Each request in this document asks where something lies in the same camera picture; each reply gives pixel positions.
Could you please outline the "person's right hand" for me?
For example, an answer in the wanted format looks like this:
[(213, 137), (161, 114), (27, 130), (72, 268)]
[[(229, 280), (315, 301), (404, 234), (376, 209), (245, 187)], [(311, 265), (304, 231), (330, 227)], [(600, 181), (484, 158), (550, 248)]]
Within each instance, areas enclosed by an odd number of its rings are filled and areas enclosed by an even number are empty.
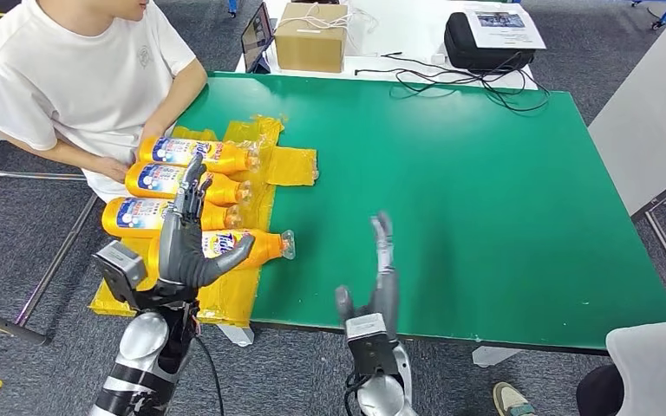
[(124, 183), (128, 168), (129, 165), (109, 157), (95, 156), (88, 163), (88, 170), (91, 172), (99, 173), (120, 184)]

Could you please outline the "person's left hand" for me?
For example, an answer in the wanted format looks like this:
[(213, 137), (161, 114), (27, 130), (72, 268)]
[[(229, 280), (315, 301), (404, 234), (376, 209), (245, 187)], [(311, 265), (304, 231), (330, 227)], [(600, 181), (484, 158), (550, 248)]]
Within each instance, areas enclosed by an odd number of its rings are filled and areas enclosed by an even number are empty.
[(148, 120), (140, 132), (140, 142), (149, 139), (162, 137), (168, 129), (168, 126), (158, 120)]

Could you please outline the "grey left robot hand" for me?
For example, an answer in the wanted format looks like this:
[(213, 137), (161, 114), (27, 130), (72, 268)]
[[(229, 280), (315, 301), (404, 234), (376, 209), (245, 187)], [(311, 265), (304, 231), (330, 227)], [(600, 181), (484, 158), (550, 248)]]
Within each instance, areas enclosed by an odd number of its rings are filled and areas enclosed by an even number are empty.
[(195, 153), (179, 182), (179, 190), (160, 232), (160, 280), (194, 289), (214, 283), (239, 266), (248, 258), (255, 243), (253, 235), (245, 235), (226, 253), (214, 258), (204, 255), (200, 214), (205, 192), (211, 184), (209, 180), (200, 181), (205, 172), (202, 154)]

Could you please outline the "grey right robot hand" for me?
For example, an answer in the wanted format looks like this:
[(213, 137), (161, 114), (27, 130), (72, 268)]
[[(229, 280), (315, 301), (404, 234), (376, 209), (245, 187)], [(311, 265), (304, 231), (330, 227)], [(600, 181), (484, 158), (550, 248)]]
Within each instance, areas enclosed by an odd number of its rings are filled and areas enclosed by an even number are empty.
[(348, 288), (344, 285), (336, 288), (336, 311), (342, 325), (349, 319), (374, 313), (380, 313), (384, 328), (390, 341), (397, 338), (397, 321), (399, 305), (399, 278), (394, 265), (393, 226), (389, 215), (379, 211), (370, 219), (375, 233), (375, 251), (377, 256), (377, 273), (375, 286), (369, 302), (355, 308)]

